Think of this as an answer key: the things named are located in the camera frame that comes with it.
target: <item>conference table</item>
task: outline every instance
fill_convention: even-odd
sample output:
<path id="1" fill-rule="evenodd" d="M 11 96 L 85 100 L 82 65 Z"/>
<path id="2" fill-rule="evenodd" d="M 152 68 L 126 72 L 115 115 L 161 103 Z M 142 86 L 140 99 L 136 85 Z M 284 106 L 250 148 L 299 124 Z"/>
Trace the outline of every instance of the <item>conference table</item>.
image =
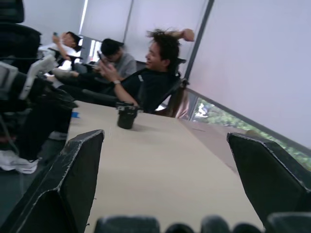
<path id="1" fill-rule="evenodd" d="M 231 227 L 248 222 L 263 228 L 238 174 L 181 120 L 141 113 L 125 130 L 117 126 L 116 109 L 77 104 L 80 118 L 72 118 L 68 139 L 105 131 L 86 233 L 94 231 L 98 218 L 112 215 L 154 216 L 162 232 L 176 222 L 198 232 L 207 215 L 220 215 Z"/>

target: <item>black shirt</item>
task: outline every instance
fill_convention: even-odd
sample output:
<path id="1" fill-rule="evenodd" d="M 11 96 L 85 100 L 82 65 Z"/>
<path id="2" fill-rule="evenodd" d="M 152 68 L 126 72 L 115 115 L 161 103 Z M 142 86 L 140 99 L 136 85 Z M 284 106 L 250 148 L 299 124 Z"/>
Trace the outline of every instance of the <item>black shirt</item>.
<path id="1" fill-rule="evenodd" d="M 143 79 L 142 100 L 138 96 L 142 84 L 138 77 L 139 75 Z M 152 112 L 165 93 L 169 91 L 174 81 L 174 76 L 169 75 L 167 72 L 143 69 L 123 80 L 121 84 L 145 112 Z M 116 96 L 113 86 L 107 88 L 103 93 Z"/>

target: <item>blue object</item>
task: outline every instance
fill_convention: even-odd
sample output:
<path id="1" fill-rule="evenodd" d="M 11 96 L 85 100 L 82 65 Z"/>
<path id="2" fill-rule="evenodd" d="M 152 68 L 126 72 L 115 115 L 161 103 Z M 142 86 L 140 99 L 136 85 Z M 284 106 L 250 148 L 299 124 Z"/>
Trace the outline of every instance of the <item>blue object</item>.
<path id="1" fill-rule="evenodd" d="M 80 118 L 78 112 L 72 112 L 71 117 L 72 118 Z"/>

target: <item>man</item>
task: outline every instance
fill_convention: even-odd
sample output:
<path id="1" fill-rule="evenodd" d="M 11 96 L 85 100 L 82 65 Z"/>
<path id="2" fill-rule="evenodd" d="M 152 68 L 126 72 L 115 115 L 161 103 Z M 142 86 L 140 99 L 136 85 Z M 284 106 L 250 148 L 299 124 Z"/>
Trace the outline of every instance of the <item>man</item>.
<path id="1" fill-rule="evenodd" d="M 119 42 L 112 39 L 103 40 L 101 52 L 108 62 L 114 64 L 115 69 L 120 75 L 120 80 L 124 80 L 136 72 L 136 60 L 132 55 L 123 51 Z M 98 67 L 95 67 L 93 72 L 87 73 L 85 66 L 76 64 L 75 71 L 64 71 L 56 68 L 53 70 L 53 73 L 55 78 L 63 84 L 92 91 L 99 91 L 104 88 L 102 83 L 94 80 L 94 78 L 105 78 L 104 75 L 98 73 Z"/>
<path id="2" fill-rule="evenodd" d="M 41 46 L 39 47 L 39 50 L 43 51 L 44 54 L 53 53 L 49 48 L 57 50 L 60 52 L 64 60 L 70 61 L 70 58 L 67 55 L 74 56 L 76 54 L 80 39 L 79 36 L 72 32 L 63 33 L 61 37 L 53 35 L 53 43 Z"/>
<path id="3" fill-rule="evenodd" d="M 106 94 L 116 96 L 121 101 L 139 104 L 137 99 L 140 85 L 140 77 L 145 84 L 145 101 L 142 107 L 148 110 L 149 105 L 158 99 L 163 92 L 167 91 L 171 82 L 171 69 L 174 67 L 179 54 L 178 39 L 194 41 L 194 33 L 190 29 L 182 32 L 170 32 L 156 30 L 149 33 L 153 42 L 146 55 L 147 69 L 139 75 L 133 74 L 125 80 L 120 81 L 120 75 L 112 65 L 105 65 L 100 61 L 100 73 L 112 82 L 111 87 L 103 90 Z M 71 86 L 62 86 L 64 90 L 74 97 L 79 93 L 79 89 Z M 82 101 L 88 101 L 87 97 L 81 96 Z M 13 151 L 0 150 L 0 167 L 3 170 L 17 170 L 21 173 L 32 174 L 38 164 L 37 154 L 41 146 L 51 132 L 63 122 L 70 120 L 70 111 L 66 111 L 53 105 L 53 102 L 39 104 L 34 108 L 26 119 L 19 135 L 17 136 L 16 146 L 19 156 Z"/>

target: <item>black hair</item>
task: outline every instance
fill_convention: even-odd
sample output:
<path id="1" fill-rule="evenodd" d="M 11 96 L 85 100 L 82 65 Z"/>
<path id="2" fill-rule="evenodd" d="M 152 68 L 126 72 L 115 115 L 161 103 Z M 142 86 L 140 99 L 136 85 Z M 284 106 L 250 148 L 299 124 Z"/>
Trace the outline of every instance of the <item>black hair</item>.
<path id="1" fill-rule="evenodd" d="M 79 46 L 79 42 L 81 40 L 81 37 L 79 37 L 78 35 L 76 35 L 73 32 L 67 32 L 67 34 L 71 35 L 71 37 L 73 38 L 74 42 L 76 43 L 76 47 L 74 47 L 73 49 L 76 50 L 76 52 L 79 52 L 81 50 L 81 46 Z"/>
<path id="2" fill-rule="evenodd" d="M 173 71 L 172 69 L 176 65 L 179 56 L 180 43 L 178 39 L 160 29 L 148 32 L 147 37 L 152 38 L 159 45 L 161 59 L 168 59 L 170 61 L 168 70 Z"/>
<path id="3" fill-rule="evenodd" d="M 105 39 L 102 42 L 101 51 L 104 56 L 116 54 L 120 50 L 121 44 L 112 39 Z"/>

